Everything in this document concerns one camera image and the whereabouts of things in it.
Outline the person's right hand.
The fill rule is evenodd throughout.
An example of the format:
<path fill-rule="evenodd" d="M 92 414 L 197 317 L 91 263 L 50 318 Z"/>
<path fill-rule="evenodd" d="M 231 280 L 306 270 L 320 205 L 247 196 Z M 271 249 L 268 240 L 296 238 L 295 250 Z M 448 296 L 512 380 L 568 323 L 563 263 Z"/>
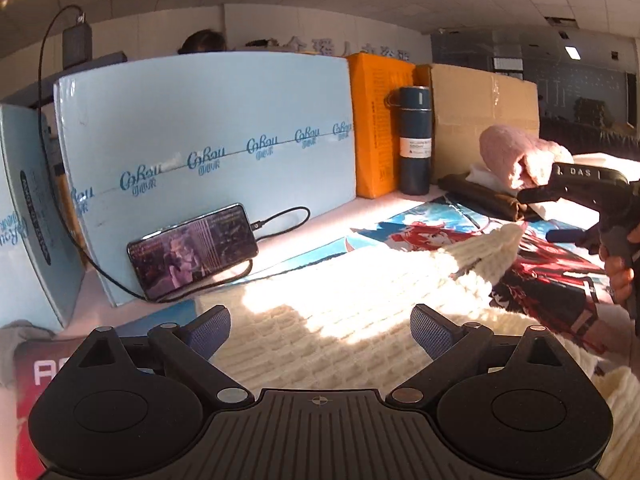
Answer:
<path fill-rule="evenodd" d="M 616 304 L 623 306 L 634 292 L 634 270 L 626 265 L 623 258 L 611 256 L 603 244 L 599 248 L 599 257 L 610 281 L 611 295 Z"/>

